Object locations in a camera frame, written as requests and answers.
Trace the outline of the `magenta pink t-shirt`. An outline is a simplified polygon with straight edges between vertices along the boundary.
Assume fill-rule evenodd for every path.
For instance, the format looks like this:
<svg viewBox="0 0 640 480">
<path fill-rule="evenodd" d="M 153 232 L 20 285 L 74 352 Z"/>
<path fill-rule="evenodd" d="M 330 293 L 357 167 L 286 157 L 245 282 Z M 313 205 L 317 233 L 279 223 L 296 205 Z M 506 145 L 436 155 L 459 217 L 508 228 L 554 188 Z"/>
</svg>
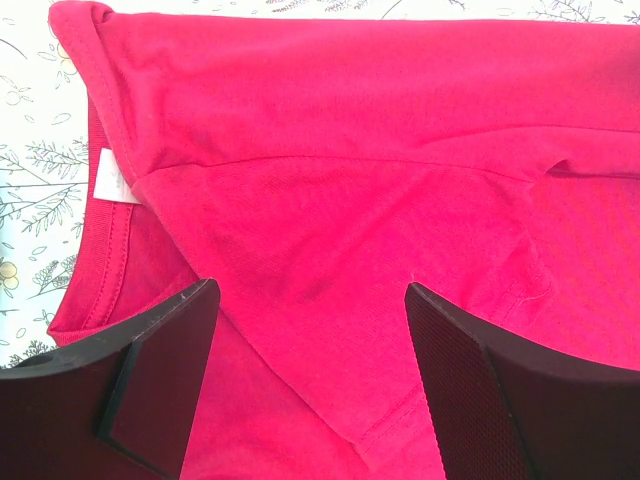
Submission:
<svg viewBox="0 0 640 480">
<path fill-rule="evenodd" d="M 201 278 L 186 479 L 440 479 L 404 294 L 639 364 L 639 30 L 117 13 L 49 21 L 89 97 L 59 345 Z"/>
</svg>

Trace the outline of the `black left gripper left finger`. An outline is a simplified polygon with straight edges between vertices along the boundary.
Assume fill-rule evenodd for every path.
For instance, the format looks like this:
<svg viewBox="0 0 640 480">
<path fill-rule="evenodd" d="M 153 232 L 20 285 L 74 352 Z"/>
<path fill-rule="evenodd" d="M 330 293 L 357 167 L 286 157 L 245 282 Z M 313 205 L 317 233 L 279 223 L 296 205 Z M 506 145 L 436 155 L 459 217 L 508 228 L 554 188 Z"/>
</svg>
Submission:
<svg viewBox="0 0 640 480">
<path fill-rule="evenodd" d="M 2 478 L 179 478 L 219 300 L 202 280 L 2 370 Z"/>
</svg>

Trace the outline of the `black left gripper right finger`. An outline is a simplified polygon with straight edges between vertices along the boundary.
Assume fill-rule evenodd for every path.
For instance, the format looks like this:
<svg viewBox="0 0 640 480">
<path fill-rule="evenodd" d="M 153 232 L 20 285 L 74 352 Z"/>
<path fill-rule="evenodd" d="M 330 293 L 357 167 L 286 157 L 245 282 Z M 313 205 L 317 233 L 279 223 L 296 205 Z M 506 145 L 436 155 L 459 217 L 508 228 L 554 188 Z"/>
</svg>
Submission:
<svg viewBox="0 0 640 480">
<path fill-rule="evenodd" d="M 638 477 L 637 371 L 531 342 L 417 283 L 405 305 L 447 478 Z"/>
</svg>

